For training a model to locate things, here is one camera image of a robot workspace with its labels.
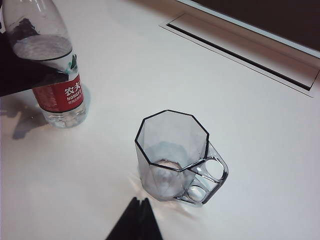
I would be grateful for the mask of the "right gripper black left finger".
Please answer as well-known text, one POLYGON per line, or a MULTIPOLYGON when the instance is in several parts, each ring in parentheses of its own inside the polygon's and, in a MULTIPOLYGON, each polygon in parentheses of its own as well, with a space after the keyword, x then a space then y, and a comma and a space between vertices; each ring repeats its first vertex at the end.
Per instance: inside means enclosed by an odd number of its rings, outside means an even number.
POLYGON ((107 240, 136 240, 138 237, 138 210, 140 201, 133 197, 110 231, 107 240))

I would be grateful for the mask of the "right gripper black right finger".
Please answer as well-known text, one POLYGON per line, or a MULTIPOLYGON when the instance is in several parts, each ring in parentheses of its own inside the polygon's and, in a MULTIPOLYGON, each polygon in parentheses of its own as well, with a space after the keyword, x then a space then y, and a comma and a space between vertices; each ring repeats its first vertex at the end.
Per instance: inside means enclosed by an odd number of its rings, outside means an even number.
POLYGON ((141 202, 141 239, 142 240, 162 240, 163 239, 148 198, 145 198, 141 202))

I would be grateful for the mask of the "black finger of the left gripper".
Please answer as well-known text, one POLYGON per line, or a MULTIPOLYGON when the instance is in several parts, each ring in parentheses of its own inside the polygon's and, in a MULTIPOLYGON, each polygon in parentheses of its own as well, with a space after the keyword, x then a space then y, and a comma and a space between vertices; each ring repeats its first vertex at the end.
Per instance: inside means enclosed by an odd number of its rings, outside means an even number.
POLYGON ((5 32, 0 34, 1 42, 17 42, 39 33, 28 18, 22 17, 14 22, 4 21, 5 32))
POLYGON ((0 35, 0 96, 67 82, 69 76, 55 68, 17 57, 5 33, 0 35))

